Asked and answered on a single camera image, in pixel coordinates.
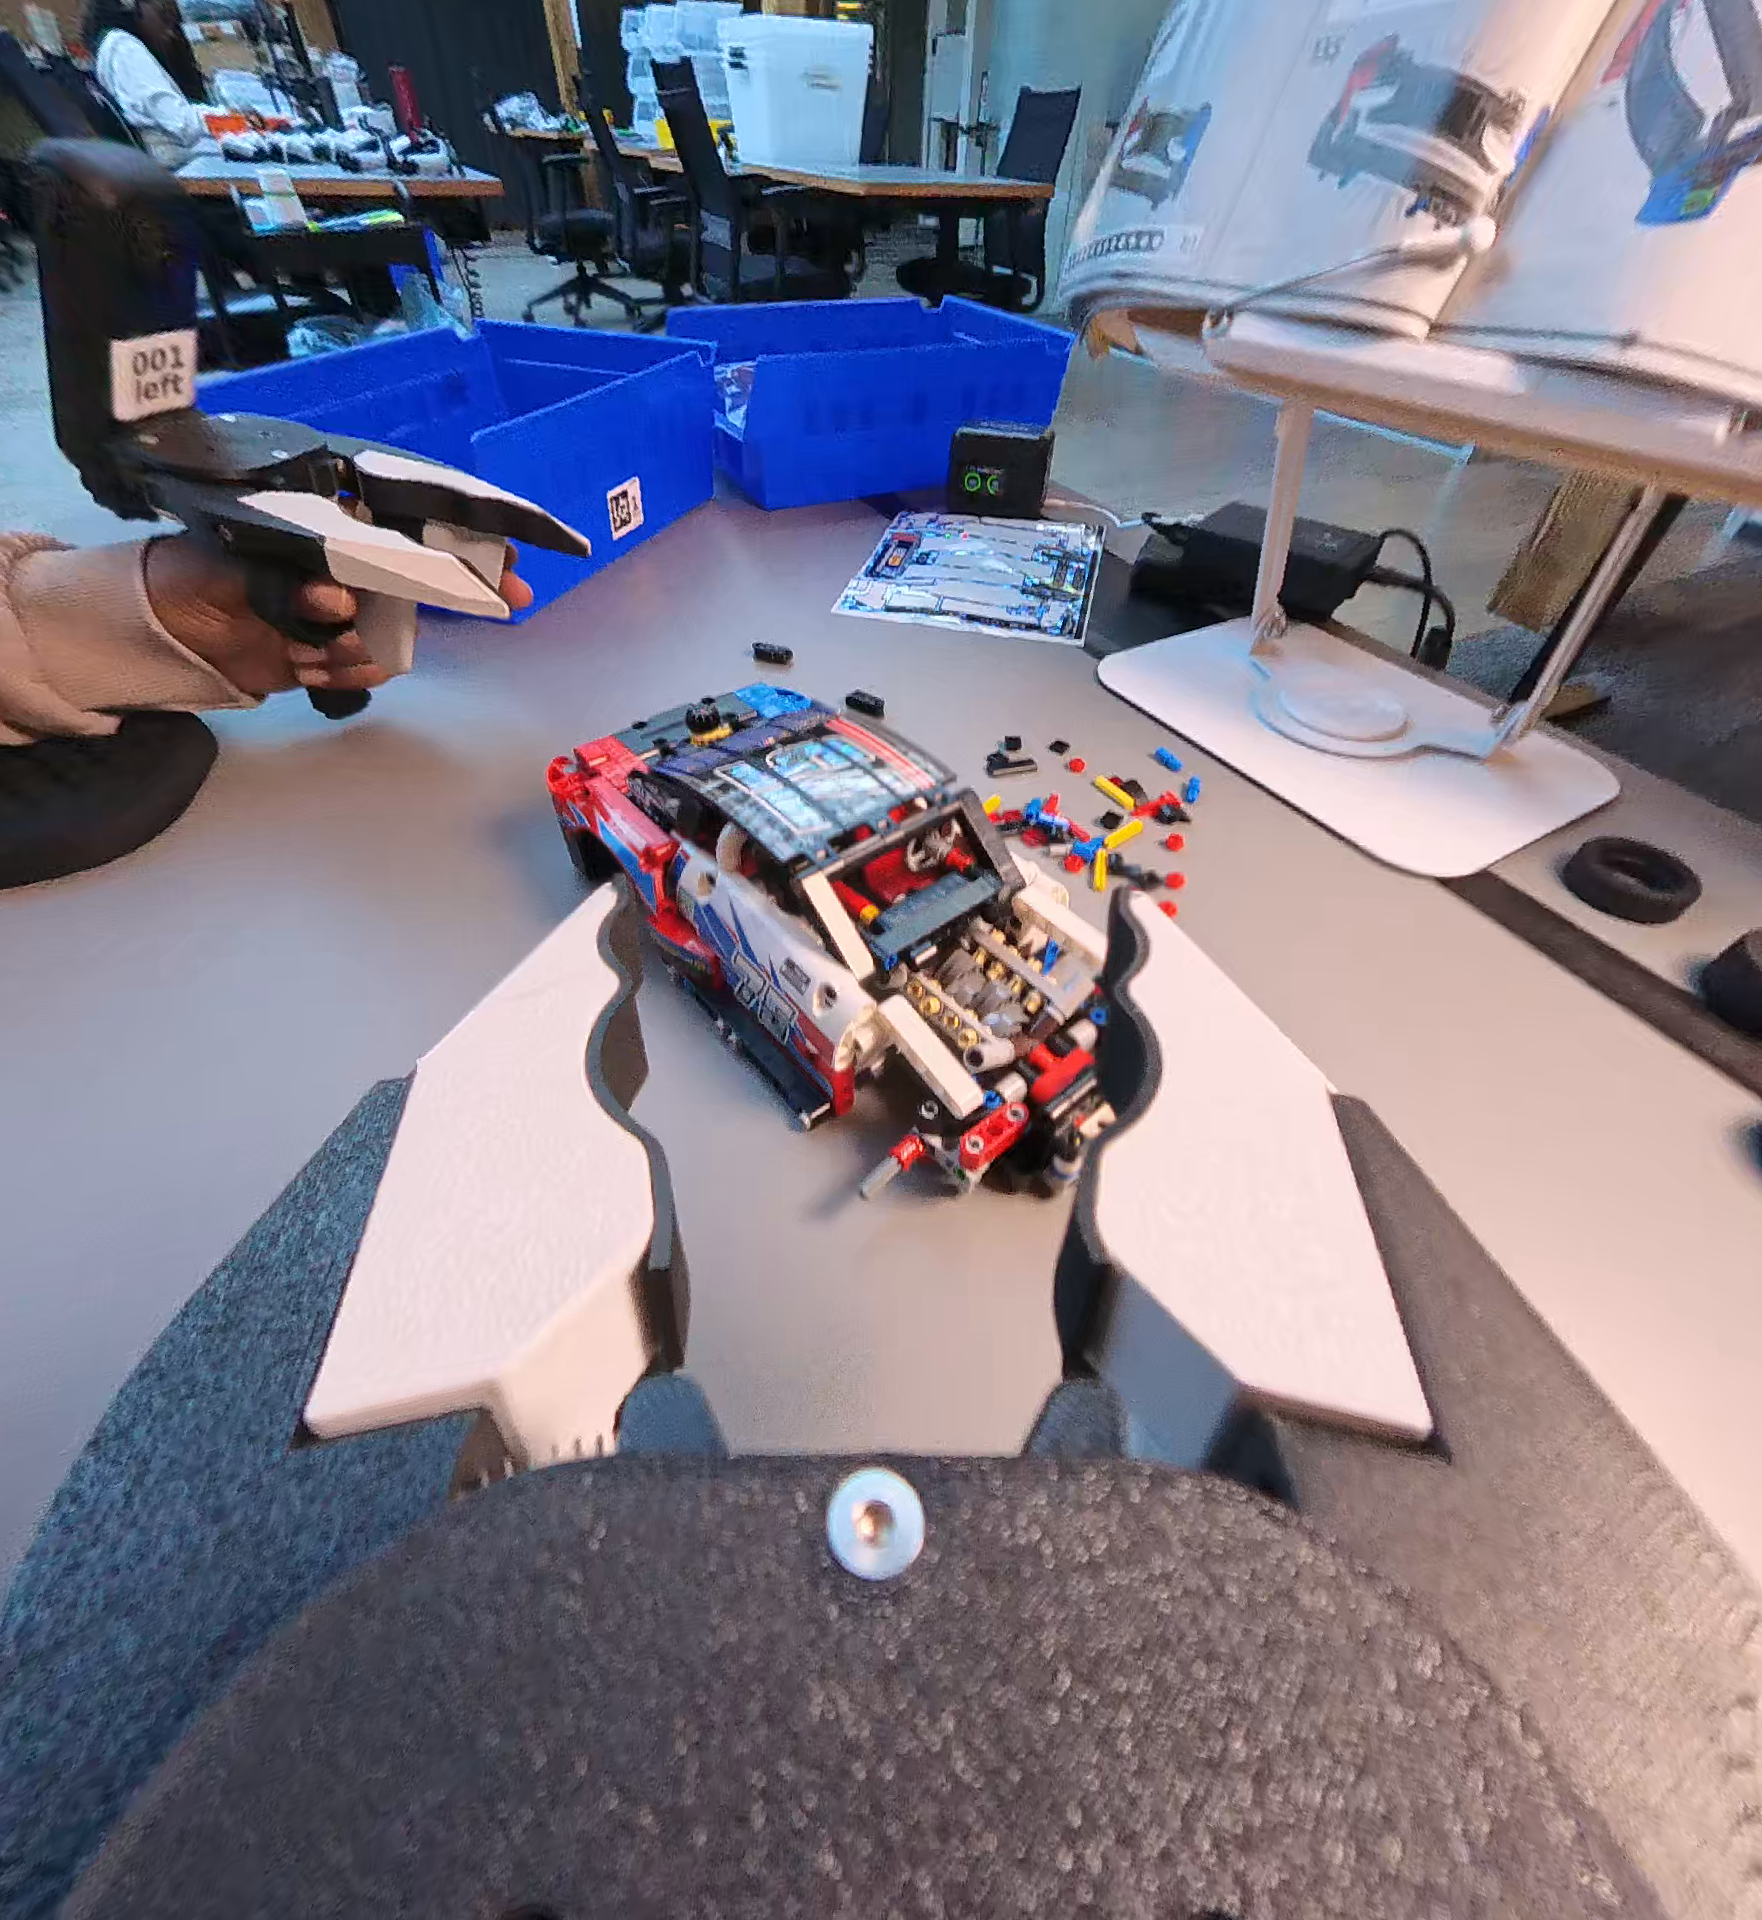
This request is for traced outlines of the red blue lego car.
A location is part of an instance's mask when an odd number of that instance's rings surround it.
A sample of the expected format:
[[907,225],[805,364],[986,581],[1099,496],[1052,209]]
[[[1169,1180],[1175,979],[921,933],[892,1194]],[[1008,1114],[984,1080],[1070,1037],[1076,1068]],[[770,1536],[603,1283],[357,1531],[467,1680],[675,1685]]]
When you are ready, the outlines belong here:
[[917,1107],[863,1194],[1063,1190],[1112,1125],[1107,936],[980,799],[868,705],[747,684],[555,757],[582,883],[629,888],[667,972],[814,1129],[904,1070]]

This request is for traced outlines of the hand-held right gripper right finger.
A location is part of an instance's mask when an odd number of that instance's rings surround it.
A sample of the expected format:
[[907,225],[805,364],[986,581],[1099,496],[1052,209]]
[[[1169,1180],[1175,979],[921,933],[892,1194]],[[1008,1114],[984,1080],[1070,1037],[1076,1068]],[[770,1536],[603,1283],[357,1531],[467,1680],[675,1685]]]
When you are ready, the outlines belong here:
[[1099,1088],[1060,1242],[1063,1370],[1152,1460],[1204,1467],[1252,1414],[1436,1439],[1324,1073],[1140,891],[1108,906]]

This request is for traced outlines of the black device green display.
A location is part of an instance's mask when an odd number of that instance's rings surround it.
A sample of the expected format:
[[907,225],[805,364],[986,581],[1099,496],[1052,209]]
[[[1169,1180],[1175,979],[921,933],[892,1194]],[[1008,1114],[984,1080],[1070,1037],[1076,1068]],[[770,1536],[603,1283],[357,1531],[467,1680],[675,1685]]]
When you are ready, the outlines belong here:
[[947,447],[943,510],[958,516],[1045,518],[1055,447],[1055,427],[1045,424],[960,424]]

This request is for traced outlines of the blue plastic bin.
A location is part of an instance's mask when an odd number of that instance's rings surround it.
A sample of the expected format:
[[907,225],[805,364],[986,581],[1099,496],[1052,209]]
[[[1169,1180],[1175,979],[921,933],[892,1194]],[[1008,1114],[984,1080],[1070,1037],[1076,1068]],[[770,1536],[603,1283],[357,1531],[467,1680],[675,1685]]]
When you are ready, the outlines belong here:
[[1052,424],[1075,343],[909,297],[689,305],[666,333],[708,357],[716,470],[762,508],[942,489],[958,427]]
[[212,416],[293,420],[335,440],[375,442],[467,469],[473,435],[506,420],[500,351],[518,323],[400,333],[355,350],[248,371],[205,374],[197,403]]

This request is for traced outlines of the cluttered wooden workbench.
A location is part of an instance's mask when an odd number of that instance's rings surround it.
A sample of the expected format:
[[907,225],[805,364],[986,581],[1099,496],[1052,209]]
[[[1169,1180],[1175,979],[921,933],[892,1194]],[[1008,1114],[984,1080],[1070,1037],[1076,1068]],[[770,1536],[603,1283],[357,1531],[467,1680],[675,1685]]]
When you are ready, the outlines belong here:
[[500,175],[390,110],[357,110],[341,128],[224,131],[176,175],[203,213],[232,218],[261,242],[401,222],[433,230],[449,252],[469,252],[492,238],[508,199]]

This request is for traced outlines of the black office chair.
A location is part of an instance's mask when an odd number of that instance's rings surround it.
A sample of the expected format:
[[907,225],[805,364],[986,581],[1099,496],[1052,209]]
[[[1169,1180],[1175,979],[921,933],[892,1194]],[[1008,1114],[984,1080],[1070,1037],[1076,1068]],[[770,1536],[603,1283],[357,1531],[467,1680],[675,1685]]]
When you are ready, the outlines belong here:
[[694,286],[701,301],[845,301],[854,286],[852,228],[819,191],[730,171],[689,61],[658,61],[654,85],[691,205]]
[[576,95],[587,140],[541,161],[541,211],[528,228],[533,252],[564,264],[569,274],[533,297],[520,322],[533,323],[542,307],[558,303],[581,327],[588,303],[600,298],[636,333],[659,331],[675,285],[674,209],[618,154],[587,66],[576,75]]
[[992,179],[1032,187],[1028,197],[947,193],[929,205],[936,252],[896,269],[906,295],[928,305],[974,301],[1012,315],[1035,315],[1046,293],[1046,216],[1080,89],[1021,89],[1012,126]]

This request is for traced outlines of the black power adapter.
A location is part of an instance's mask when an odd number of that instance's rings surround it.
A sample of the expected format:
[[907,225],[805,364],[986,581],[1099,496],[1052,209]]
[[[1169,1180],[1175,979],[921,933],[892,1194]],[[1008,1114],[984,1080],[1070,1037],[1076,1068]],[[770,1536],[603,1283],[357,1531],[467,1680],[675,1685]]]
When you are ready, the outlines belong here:
[[[1254,610],[1267,513],[1234,501],[1196,516],[1143,516],[1129,594],[1165,610],[1245,614]],[[1290,618],[1332,616],[1364,587],[1386,547],[1384,535],[1297,518],[1281,589]]]

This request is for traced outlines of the white plastic crate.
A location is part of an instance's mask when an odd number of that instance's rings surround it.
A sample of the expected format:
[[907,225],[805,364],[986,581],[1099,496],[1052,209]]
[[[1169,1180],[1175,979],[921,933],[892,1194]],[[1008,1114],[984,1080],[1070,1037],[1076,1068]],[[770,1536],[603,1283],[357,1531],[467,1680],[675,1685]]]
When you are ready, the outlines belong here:
[[873,27],[744,12],[717,27],[740,163],[840,170],[860,160]]

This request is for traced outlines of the lego sticker sheet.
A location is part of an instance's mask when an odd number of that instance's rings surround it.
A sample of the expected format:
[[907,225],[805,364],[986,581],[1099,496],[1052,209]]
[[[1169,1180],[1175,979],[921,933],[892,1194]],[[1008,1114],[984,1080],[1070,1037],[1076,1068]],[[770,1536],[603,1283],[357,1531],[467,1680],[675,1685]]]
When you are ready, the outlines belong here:
[[833,612],[1080,646],[1105,556],[1082,523],[906,510]]

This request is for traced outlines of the pile of small lego pieces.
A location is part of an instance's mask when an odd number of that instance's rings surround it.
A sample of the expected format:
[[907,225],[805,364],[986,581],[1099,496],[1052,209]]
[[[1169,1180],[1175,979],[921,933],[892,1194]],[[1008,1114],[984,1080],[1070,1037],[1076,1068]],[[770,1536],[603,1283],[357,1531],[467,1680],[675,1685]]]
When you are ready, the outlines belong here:
[[1204,781],[1167,747],[1108,765],[1075,737],[1008,733],[984,758],[989,825],[1070,886],[1131,886],[1169,916],[1188,890]]

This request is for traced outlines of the blue storage bin near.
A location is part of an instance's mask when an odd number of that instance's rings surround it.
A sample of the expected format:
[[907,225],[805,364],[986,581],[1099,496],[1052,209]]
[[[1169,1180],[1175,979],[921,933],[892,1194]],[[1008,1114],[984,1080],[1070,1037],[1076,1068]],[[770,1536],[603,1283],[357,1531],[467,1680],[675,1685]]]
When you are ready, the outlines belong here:
[[472,431],[472,469],[588,541],[569,557],[517,536],[518,576],[544,610],[711,502],[714,367],[663,337],[482,323],[499,405]]

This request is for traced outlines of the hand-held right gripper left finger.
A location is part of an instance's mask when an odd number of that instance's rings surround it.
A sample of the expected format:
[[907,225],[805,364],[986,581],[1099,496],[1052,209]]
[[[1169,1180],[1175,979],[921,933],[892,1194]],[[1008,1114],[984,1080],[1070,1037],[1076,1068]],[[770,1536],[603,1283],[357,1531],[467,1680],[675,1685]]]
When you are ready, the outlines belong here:
[[691,1320],[672,1173],[636,1120],[640,911],[594,890],[414,1070],[302,1409],[323,1443],[457,1414],[518,1469],[617,1453]]

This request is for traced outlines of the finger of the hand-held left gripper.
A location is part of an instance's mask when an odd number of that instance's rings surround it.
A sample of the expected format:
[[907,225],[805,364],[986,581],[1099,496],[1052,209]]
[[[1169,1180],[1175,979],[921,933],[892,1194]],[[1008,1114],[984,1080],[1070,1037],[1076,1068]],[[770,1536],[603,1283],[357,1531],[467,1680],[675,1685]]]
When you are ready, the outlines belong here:
[[242,493],[240,557],[291,585],[327,581],[440,612],[510,616],[500,589],[466,562],[364,523],[332,495]]
[[460,469],[416,460],[392,449],[351,453],[347,490],[374,525],[392,533],[440,525],[572,560],[591,557],[591,541],[539,502]]

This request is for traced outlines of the wooden bench frame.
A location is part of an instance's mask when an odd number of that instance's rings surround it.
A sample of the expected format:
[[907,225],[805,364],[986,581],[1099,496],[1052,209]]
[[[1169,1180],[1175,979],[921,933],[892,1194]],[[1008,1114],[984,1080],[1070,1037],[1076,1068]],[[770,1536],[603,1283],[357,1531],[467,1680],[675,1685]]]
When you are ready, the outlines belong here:
[[1610,477],[1564,477],[1487,595],[1487,612],[1546,636],[1574,608],[1642,501],[1644,489]]

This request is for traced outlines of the long wooden table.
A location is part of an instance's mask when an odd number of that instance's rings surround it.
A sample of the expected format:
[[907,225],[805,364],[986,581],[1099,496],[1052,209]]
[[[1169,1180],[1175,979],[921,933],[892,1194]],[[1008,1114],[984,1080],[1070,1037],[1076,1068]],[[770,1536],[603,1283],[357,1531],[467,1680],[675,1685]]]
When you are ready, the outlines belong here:
[[[488,131],[499,131],[502,137],[520,141],[520,144],[547,144],[556,145],[562,152],[596,152],[588,140],[582,147],[584,135],[574,131],[531,131],[531,129],[499,129],[493,124],[485,124]],[[617,141],[617,154],[656,175],[679,175],[681,155],[674,149],[636,145],[634,141]],[[769,184],[796,185],[820,193],[833,193],[840,199],[852,199],[857,202],[871,205],[928,205],[928,206],[954,206],[954,209],[977,209],[977,206],[995,206],[995,205],[1040,205],[1046,206],[1057,197],[1055,179],[1005,179],[1005,178],[970,178],[943,173],[940,170],[917,170],[912,165],[849,165],[849,167],[789,167],[789,165],[747,165],[747,167],[728,167],[733,179],[762,179]]]

